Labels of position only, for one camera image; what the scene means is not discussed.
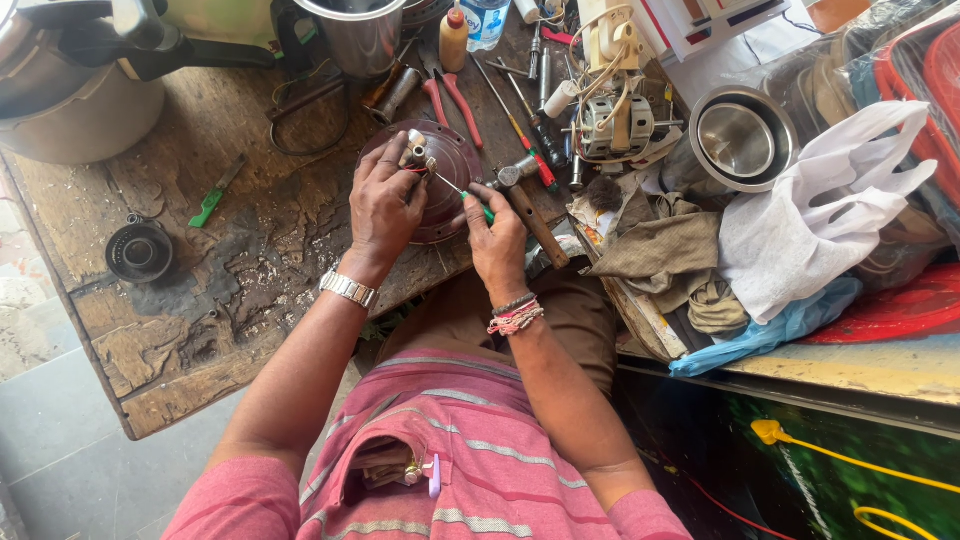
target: hand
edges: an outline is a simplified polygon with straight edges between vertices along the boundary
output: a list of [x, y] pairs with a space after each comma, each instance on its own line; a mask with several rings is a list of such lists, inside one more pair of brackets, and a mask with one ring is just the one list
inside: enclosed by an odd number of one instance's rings
[[[386, 279], [423, 218], [426, 182], [420, 182], [417, 173], [397, 169], [407, 140], [407, 133], [399, 132], [360, 160], [353, 174], [350, 193], [353, 246], [344, 260], [351, 262], [351, 266], [370, 266], [368, 282], [354, 278], [366, 286], [378, 287]], [[408, 205], [411, 188], [413, 193]]]
[[523, 273], [527, 229], [499, 192], [474, 183], [468, 189], [485, 201], [494, 214], [493, 225], [488, 227], [480, 201], [474, 196], [464, 199], [473, 266], [487, 286], [493, 307], [506, 306], [529, 292]]

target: green tool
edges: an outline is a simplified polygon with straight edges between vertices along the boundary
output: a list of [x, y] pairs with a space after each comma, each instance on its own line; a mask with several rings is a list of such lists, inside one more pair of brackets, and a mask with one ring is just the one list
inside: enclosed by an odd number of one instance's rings
[[223, 178], [220, 179], [212, 189], [207, 191], [206, 197], [204, 197], [204, 202], [202, 206], [204, 211], [200, 215], [195, 215], [190, 218], [190, 227], [196, 227], [200, 229], [206, 223], [206, 218], [210, 217], [210, 214], [213, 213], [213, 209], [217, 208], [217, 203], [220, 202], [220, 199], [224, 197], [224, 190], [227, 189], [227, 186], [233, 182], [233, 179], [237, 176], [237, 173], [240, 172], [240, 169], [243, 167], [243, 164], [247, 162], [247, 156], [245, 154], [240, 154], [237, 156], [237, 159], [233, 161], [233, 165], [230, 166], [230, 169], [224, 173]]
[[[463, 189], [461, 189], [461, 188], [457, 187], [456, 185], [454, 185], [453, 183], [451, 183], [450, 180], [447, 180], [446, 178], [440, 176], [440, 175], [437, 174], [437, 173], [434, 173], [434, 175], [435, 175], [437, 178], [439, 178], [440, 180], [443, 180], [444, 182], [446, 182], [446, 184], [449, 185], [450, 187], [456, 189], [456, 190], [457, 190], [457, 193], [460, 193], [460, 200], [461, 200], [461, 201], [463, 201], [464, 199], [466, 199], [467, 196], [469, 195], [469, 193], [465, 192]], [[484, 213], [484, 215], [487, 216], [487, 225], [493, 225], [493, 212], [491, 212], [490, 209], [487, 208], [487, 205], [485, 205], [485, 204], [483, 204], [483, 203], [480, 203], [480, 206], [483, 207], [483, 213]]]

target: screwdriver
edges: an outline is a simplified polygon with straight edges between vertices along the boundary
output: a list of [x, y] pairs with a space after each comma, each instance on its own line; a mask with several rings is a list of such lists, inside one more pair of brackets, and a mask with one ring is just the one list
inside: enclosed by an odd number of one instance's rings
[[543, 185], [546, 186], [547, 192], [555, 192], [560, 188], [560, 185], [557, 184], [557, 179], [554, 178], [553, 173], [550, 172], [550, 167], [546, 166], [546, 162], [544, 162], [543, 158], [540, 157], [540, 154], [537, 153], [537, 149], [530, 144], [530, 141], [527, 140], [527, 136], [523, 134], [523, 130], [520, 129], [520, 125], [516, 123], [514, 116], [510, 114], [510, 110], [507, 109], [507, 104], [503, 103], [503, 98], [500, 97], [500, 94], [496, 92], [496, 88], [493, 87], [490, 77], [487, 77], [487, 72], [483, 70], [483, 66], [480, 65], [480, 62], [477, 61], [476, 57], [473, 55], [470, 55], [470, 57], [473, 59], [473, 63], [477, 64], [477, 69], [480, 70], [480, 74], [483, 75], [483, 78], [490, 86], [490, 90], [493, 91], [493, 95], [496, 96], [496, 101], [500, 102], [500, 107], [502, 107], [503, 111], [507, 113], [507, 118], [510, 119], [510, 125], [514, 126], [516, 136], [520, 137], [520, 142], [523, 144], [523, 148], [525, 148], [527, 152], [534, 157], [534, 160], [537, 160], [537, 167], [540, 169], [540, 180], [543, 181]]
[[[437, 173], [433, 173], [433, 175], [434, 175], [435, 177], [439, 178], [440, 180], [443, 180], [444, 182], [446, 182], [446, 184], [449, 185], [450, 187], [456, 189], [457, 193], [460, 193], [460, 200], [461, 200], [461, 201], [463, 201], [464, 199], [466, 199], [467, 196], [469, 195], [469, 193], [465, 192], [463, 189], [457, 187], [457, 186], [454, 185], [454, 184], [451, 184], [451, 183], [450, 183], [450, 180], [447, 180], [446, 178], [440, 176], [440, 175], [437, 174]], [[484, 213], [484, 215], [487, 216], [487, 225], [493, 225], [493, 212], [491, 212], [490, 209], [487, 208], [487, 205], [485, 205], [485, 204], [483, 204], [483, 203], [480, 203], [480, 206], [483, 207], [483, 213]]]
[[[503, 61], [503, 58], [496, 57], [496, 59], [500, 62], [500, 65], [507, 65], [507, 63]], [[527, 111], [530, 129], [534, 131], [534, 135], [537, 136], [537, 140], [540, 142], [540, 148], [543, 150], [543, 158], [550, 164], [551, 168], [562, 169], [566, 167], [567, 159], [560, 145], [553, 139], [553, 136], [550, 135], [547, 127], [543, 125], [543, 120], [540, 118], [540, 115], [536, 114], [534, 109], [530, 107], [530, 102], [527, 101], [527, 98], [523, 97], [523, 92], [520, 91], [520, 86], [517, 85], [514, 74], [509, 71], [505, 73], [514, 85], [514, 90], [516, 90], [516, 95], [520, 98], [520, 102], [523, 103], [523, 108]]]

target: hammer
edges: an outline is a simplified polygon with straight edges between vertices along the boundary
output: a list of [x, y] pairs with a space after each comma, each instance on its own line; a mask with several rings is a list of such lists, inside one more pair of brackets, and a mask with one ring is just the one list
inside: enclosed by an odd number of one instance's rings
[[550, 258], [553, 267], [559, 269], [567, 266], [570, 263], [570, 258], [566, 256], [563, 248], [560, 247], [560, 243], [557, 242], [557, 238], [546, 226], [546, 222], [534, 208], [526, 192], [518, 185], [522, 178], [535, 175], [538, 170], [540, 168], [534, 158], [527, 156], [514, 165], [500, 169], [500, 172], [496, 175], [496, 180], [487, 183], [487, 187], [504, 192], [510, 197], [510, 202], [514, 204], [516, 213], [520, 216], [523, 225], [534, 234], [534, 238], [537, 239], [543, 251]]

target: white plastic bag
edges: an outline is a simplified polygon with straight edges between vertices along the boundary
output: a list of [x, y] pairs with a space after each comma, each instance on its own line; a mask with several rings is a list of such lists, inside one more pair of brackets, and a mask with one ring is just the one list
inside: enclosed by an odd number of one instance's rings
[[[866, 258], [878, 231], [906, 207], [904, 197], [933, 174], [936, 160], [893, 173], [924, 126], [928, 106], [870, 105], [810, 141], [773, 190], [741, 193], [727, 207], [720, 274], [759, 324]], [[900, 124], [899, 134], [873, 140]], [[828, 191], [842, 198], [810, 205]]]

